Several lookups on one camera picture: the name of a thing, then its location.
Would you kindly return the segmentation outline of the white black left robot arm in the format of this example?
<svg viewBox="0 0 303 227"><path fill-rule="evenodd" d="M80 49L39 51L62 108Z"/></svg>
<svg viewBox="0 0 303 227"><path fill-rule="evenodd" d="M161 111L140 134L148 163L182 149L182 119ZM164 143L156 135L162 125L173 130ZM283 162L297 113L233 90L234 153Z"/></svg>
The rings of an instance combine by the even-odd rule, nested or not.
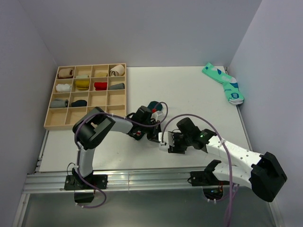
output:
<svg viewBox="0 0 303 227"><path fill-rule="evenodd" d="M158 142L161 126L160 121L152 117L152 111L146 106L141 106L135 113L125 117L106 113L100 107L95 107L74 125L72 131L78 147L75 183L80 188L87 189L92 184L95 148L110 131L129 135L135 140L146 135L148 140Z"/></svg>

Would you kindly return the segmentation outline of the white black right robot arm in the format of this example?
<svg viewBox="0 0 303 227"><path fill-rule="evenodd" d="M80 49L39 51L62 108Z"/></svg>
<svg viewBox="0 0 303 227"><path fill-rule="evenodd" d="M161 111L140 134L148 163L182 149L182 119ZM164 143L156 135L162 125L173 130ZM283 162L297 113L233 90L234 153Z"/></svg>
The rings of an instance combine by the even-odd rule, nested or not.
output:
<svg viewBox="0 0 303 227"><path fill-rule="evenodd" d="M169 153L183 154L188 147L215 157L204 170L190 173L192 186L238 184L252 189L262 200L272 202L287 181L277 158L270 152L260 154L235 145L215 130L200 130L190 118L177 123L178 132L159 134Z"/></svg>

